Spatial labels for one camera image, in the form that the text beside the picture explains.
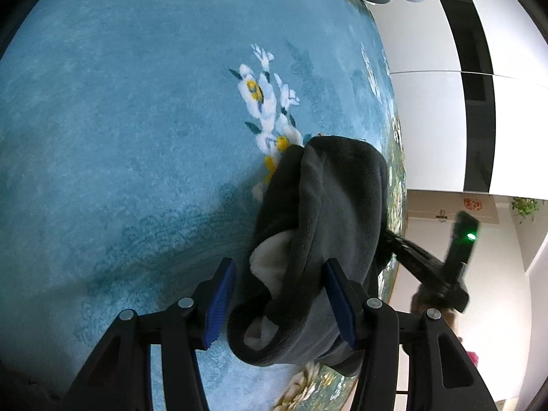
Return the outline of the person right hand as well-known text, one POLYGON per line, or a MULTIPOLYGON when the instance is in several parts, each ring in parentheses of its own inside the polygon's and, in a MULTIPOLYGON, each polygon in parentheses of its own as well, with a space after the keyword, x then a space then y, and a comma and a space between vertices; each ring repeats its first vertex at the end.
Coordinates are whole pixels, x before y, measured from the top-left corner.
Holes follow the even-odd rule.
POLYGON ((459 336, 459 313, 454 309, 441 307, 437 302, 431 299, 430 295, 423 287, 420 287, 411 298, 411 312, 413 314, 422 314, 431 308, 440 311, 461 343, 463 338, 459 336))

